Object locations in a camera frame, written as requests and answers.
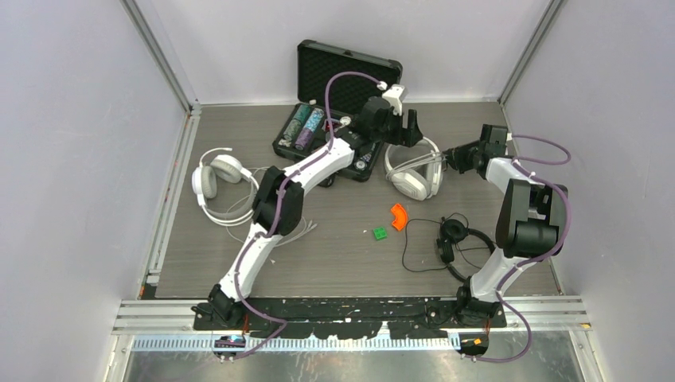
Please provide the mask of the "white gaming headset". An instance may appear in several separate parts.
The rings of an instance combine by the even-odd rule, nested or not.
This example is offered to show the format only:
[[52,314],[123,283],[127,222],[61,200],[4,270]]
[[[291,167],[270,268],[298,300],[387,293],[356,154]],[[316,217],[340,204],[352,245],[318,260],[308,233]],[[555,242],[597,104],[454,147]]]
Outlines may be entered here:
[[408,159],[399,165],[392,164],[392,156],[404,146],[389,145],[384,152],[385,178],[403,195],[416,201],[425,201],[438,194],[443,182],[441,150],[429,138],[420,140],[414,148],[426,149],[425,154]]

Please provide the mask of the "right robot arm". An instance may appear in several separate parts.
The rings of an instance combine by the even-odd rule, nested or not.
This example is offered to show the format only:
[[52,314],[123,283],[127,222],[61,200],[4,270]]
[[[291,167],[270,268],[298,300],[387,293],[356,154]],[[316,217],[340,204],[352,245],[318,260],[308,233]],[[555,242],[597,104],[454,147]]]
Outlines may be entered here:
[[557,255],[570,230],[568,188],[528,171],[526,157],[509,155],[512,137],[507,127],[485,124],[478,140],[444,153],[453,170],[474,170],[503,193],[495,248],[457,291],[460,325],[477,327],[501,313],[508,288],[525,270]]

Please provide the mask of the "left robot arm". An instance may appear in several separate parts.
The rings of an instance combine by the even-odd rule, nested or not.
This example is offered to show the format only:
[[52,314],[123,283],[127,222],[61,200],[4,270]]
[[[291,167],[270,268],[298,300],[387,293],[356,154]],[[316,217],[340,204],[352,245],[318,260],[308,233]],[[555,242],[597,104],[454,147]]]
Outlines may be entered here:
[[329,141],[308,157],[284,169],[272,166],[263,176],[252,203],[248,235],[226,275],[213,286],[206,302],[193,306],[195,320],[235,329],[253,307],[247,299],[268,256],[297,227],[305,196],[329,176],[350,166],[370,142],[412,147],[423,138],[415,109],[403,111],[383,96],[370,98],[350,125],[329,129]]

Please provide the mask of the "orange toy brick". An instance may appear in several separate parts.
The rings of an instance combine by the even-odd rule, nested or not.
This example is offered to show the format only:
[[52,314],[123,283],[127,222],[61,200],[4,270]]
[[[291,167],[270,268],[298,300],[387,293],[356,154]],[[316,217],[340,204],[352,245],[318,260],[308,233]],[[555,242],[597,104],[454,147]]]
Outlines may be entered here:
[[403,231],[409,222],[408,212],[405,207],[400,203],[396,203],[390,208],[390,213],[393,217],[391,226],[399,232]]

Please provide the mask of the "green toy brick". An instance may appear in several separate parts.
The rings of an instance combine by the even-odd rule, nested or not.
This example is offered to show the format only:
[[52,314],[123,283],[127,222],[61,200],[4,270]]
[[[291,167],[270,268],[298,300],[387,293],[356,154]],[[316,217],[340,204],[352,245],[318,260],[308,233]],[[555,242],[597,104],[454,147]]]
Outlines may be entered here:
[[381,241],[388,238],[388,233],[384,227],[377,227],[373,229],[373,237],[375,241]]

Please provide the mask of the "black poker chip case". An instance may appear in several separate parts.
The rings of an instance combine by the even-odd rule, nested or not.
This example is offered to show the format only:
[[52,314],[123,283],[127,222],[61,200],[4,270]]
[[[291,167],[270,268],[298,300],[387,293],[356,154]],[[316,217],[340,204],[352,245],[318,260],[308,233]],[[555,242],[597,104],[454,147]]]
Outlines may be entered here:
[[[299,162],[328,143],[329,129],[351,124],[365,103],[382,96],[377,83],[398,84],[403,65],[346,48],[304,40],[297,46],[297,99],[272,143],[280,157]],[[339,175],[367,181],[386,142],[370,142],[356,153]]]

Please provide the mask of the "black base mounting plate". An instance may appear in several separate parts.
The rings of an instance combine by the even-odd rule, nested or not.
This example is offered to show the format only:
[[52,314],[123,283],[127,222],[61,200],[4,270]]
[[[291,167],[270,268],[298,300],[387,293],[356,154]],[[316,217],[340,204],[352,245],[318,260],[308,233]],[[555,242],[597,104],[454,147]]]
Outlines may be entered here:
[[386,329],[393,339],[439,338],[444,329],[484,331],[506,326],[505,313],[471,317],[455,298],[250,298],[246,303],[192,306],[197,331],[234,330],[263,339],[371,339]]

